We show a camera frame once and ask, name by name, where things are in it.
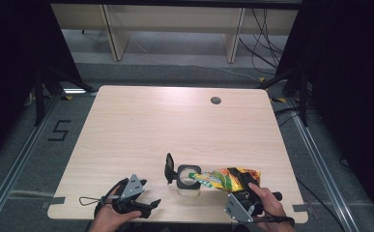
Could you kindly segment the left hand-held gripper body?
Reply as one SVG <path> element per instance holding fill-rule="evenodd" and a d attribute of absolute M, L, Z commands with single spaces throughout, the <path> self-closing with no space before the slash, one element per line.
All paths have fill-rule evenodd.
<path fill-rule="evenodd" d="M 118 183 L 115 193 L 110 196 L 113 209 L 119 214 L 126 214 L 135 210 L 136 199 L 144 191 L 135 174 Z"/>

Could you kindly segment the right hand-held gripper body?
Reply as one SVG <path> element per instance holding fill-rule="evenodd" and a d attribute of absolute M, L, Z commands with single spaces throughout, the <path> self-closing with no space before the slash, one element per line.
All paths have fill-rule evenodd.
<path fill-rule="evenodd" d="M 242 223 L 253 223 L 254 217 L 264 213 L 260 197 L 253 191 L 243 190 L 227 195 L 224 212 L 233 220 Z"/>

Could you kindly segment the colourful printed snack pouch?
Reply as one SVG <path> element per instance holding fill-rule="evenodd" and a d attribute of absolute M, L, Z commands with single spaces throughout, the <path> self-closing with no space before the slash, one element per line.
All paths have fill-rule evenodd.
<path fill-rule="evenodd" d="M 201 185 L 210 189 L 220 189 L 228 192 L 232 192 L 231 179 L 228 168 L 220 168 L 214 171 L 203 172 L 200 174 L 192 174 L 191 178 L 197 180 Z M 256 183 L 260 184 L 261 172 L 254 169 L 249 169 L 256 172 Z"/>

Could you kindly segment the glass jar with black lid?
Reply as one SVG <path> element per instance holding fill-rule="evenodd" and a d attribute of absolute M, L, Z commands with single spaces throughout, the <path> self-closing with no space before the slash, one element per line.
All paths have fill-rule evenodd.
<path fill-rule="evenodd" d="M 165 158 L 164 176 L 167 184 L 176 182 L 177 192 L 182 196 L 198 196 L 201 184 L 191 178 L 192 174 L 200 174 L 201 167 L 192 164 L 181 164 L 175 167 L 172 155 L 168 153 Z"/>

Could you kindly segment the person's right hand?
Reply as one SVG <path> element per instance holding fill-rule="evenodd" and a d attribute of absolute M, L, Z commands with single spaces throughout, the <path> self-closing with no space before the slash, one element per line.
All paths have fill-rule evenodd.
<path fill-rule="evenodd" d="M 261 199 L 265 211 L 265 218 L 286 216 L 282 204 L 273 196 L 268 188 L 260 188 L 252 183 L 249 183 L 248 186 Z M 265 232 L 296 232 L 294 226 L 289 221 L 259 222 L 258 226 Z"/>

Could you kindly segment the person's left hand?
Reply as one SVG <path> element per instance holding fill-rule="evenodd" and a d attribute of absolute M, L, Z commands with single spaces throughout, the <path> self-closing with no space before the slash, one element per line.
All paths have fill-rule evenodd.
<path fill-rule="evenodd" d="M 102 206 L 93 220 L 89 232 L 116 232 L 121 225 L 142 215 L 139 211 L 118 214 L 111 205 Z"/>

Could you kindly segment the black metal stand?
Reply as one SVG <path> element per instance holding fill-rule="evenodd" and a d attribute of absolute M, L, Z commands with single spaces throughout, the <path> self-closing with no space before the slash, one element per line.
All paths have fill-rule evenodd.
<path fill-rule="evenodd" d="M 294 97 L 296 93 L 300 97 L 300 119 L 305 127 L 307 127 L 306 105 L 307 105 L 307 77 L 304 71 L 300 69 L 290 69 L 281 73 L 277 73 L 274 78 L 261 83 L 258 89 L 266 90 L 275 85 L 277 82 L 286 80 L 286 84 L 282 90 L 285 97 Z"/>
<path fill-rule="evenodd" d="M 85 90 L 86 92 L 97 92 L 96 88 L 84 83 L 79 75 L 73 76 L 49 65 L 38 66 L 34 75 L 34 89 L 36 96 L 36 126 L 38 126 L 43 121 L 45 115 L 43 87 L 46 88 L 51 96 L 62 96 L 63 94 L 65 94 L 65 91 L 61 85 L 61 81 L 67 81 Z"/>

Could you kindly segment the black curtain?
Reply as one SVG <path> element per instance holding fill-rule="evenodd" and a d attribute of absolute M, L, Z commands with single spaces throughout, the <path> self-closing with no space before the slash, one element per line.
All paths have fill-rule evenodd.
<path fill-rule="evenodd" d="M 0 146 L 35 85 L 80 81 L 50 3 L 0 0 Z"/>
<path fill-rule="evenodd" d="M 318 112 L 374 204 L 374 0 L 301 0 L 278 68 L 311 83 Z"/>

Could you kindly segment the light wooden shelf unit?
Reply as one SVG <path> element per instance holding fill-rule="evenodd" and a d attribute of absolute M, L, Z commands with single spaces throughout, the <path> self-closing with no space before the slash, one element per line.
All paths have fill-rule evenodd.
<path fill-rule="evenodd" d="M 239 36 L 290 34 L 296 10 L 53 4 L 62 29 L 104 30 L 112 59 L 120 61 L 132 31 L 216 33 L 223 38 L 226 60 L 235 61 Z"/>

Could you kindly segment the aluminium floor rail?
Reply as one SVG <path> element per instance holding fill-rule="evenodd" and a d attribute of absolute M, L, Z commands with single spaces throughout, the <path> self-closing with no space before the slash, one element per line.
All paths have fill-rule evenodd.
<path fill-rule="evenodd" d="M 47 106 L 44 109 L 43 118 L 39 123 L 33 127 L 27 141 L 23 144 L 21 151 L 18 153 L 14 164 L 11 166 L 6 178 L 0 186 L 0 213 L 6 204 L 6 201 L 17 182 L 22 170 L 24 169 L 27 161 L 31 157 L 36 144 L 43 133 L 43 128 L 45 127 L 50 114 L 57 105 L 59 97 L 53 96 L 49 99 Z"/>
<path fill-rule="evenodd" d="M 374 232 L 374 204 L 348 164 L 341 161 L 341 154 L 334 144 L 326 126 L 313 111 L 306 118 L 307 126 L 295 110 L 287 119 L 294 125 L 294 132 L 302 141 L 305 154 L 312 169 L 319 176 L 318 184 L 323 195 L 312 187 L 303 174 L 297 173 L 300 185 L 310 194 L 315 194 L 330 209 L 334 222 L 343 232 Z"/>

